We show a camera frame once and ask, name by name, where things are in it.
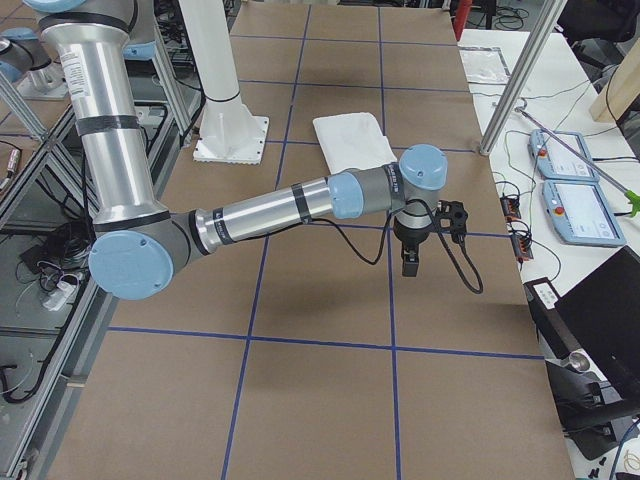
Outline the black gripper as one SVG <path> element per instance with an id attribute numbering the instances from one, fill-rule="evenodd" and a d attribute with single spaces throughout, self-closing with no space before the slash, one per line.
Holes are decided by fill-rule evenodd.
<path id="1" fill-rule="evenodd" d="M 401 242 L 402 275 L 416 277 L 419 269 L 419 249 L 433 232 L 433 222 L 427 213 L 406 210 L 397 214 L 393 222 L 395 237 Z"/>

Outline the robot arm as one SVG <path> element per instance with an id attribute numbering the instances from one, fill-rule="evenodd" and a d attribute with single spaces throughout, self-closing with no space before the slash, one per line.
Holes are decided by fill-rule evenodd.
<path id="1" fill-rule="evenodd" d="M 89 253 L 93 280 L 106 292 L 140 300 L 165 289 L 178 272 L 218 248 L 264 238 L 326 215 L 353 219 L 385 212 L 403 248 L 406 276 L 417 273 L 417 248 L 435 229 L 447 177 L 445 154 L 416 145 L 370 169 L 348 169 L 249 197 L 231 169 L 261 160 L 269 121 L 242 101 L 224 7 L 184 1 L 180 10 L 203 86 L 199 138 L 178 160 L 158 199 L 136 115 L 124 52 L 152 29 L 140 1 L 34 1 L 44 39 L 62 62 L 99 210 Z M 206 194 L 244 195 L 212 209 L 189 209 Z"/>
<path id="2" fill-rule="evenodd" d="M 38 35 L 30 28 L 16 27 L 1 32 L 1 73 L 15 83 L 29 71 L 52 63 Z"/>

